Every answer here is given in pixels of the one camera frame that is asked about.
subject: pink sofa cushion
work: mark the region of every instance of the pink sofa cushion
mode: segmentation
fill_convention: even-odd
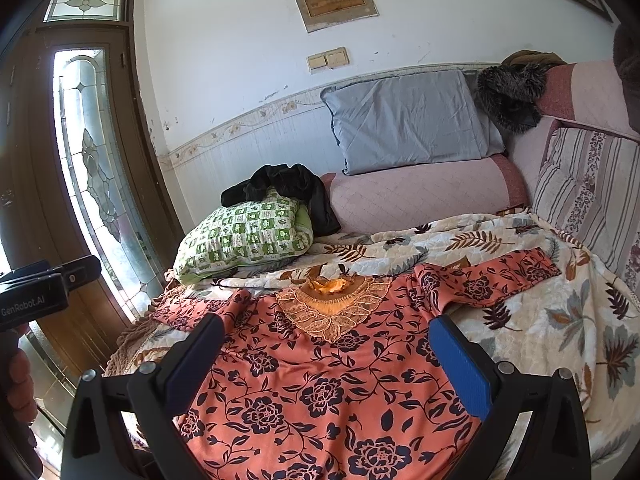
[[[612,60],[552,68],[537,102],[543,115],[640,142],[629,125],[622,81]]]
[[[527,203],[518,169],[502,155],[322,177],[343,232],[402,231],[465,213]]]

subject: black fabric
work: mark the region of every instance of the black fabric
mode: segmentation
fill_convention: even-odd
[[[270,186],[280,196],[297,198],[306,204],[315,236],[328,236],[340,230],[340,222],[331,209],[322,180],[302,164],[291,168],[286,164],[263,166],[249,180],[223,191],[222,205],[230,207],[247,201],[260,202],[267,196]]]
[[[629,125],[640,133],[640,48],[622,25],[613,40],[613,64],[622,80]]]
[[[520,134],[538,125],[542,115],[535,101],[546,87],[549,65],[492,66],[478,76],[484,111],[498,128]]]

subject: finger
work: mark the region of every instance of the finger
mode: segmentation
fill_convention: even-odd
[[[6,396],[9,404],[14,410],[21,410],[33,400],[33,379],[27,379],[20,384],[16,384],[9,390]]]
[[[25,424],[29,424],[36,420],[36,416],[38,415],[38,407],[36,405],[36,401],[32,400],[29,404],[27,404],[21,410],[15,410],[14,416],[16,420],[19,422],[24,422]]]
[[[15,329],[15,331],[18,333],[18,335],[25,335],[29,331],[29,325],[27,323],[25,323],[24,325],[20,325]]]
[[[24,353],[24,350],[19,349],[15,356],[11,358],[9,362],[9,377],[11,380],[20,384],[23,383],[29,374],[31,373],[31,362]]]

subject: striped pillow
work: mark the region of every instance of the striped pillow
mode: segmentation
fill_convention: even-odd
[[[590,130],[553,134],[534,210],[640,292],[640,146]]]

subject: black clothing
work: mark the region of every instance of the black clothing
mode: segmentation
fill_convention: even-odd
[[[331,209],[324,184],[302,164],[291,168],[286,164],[263,166],[249,180],[222,192],[222,205],[230,207],[242,202],[260,202],[273,186],[280,196],[297,198],[309,209],[315,236],[328,236],[340,230],[340,222]]]

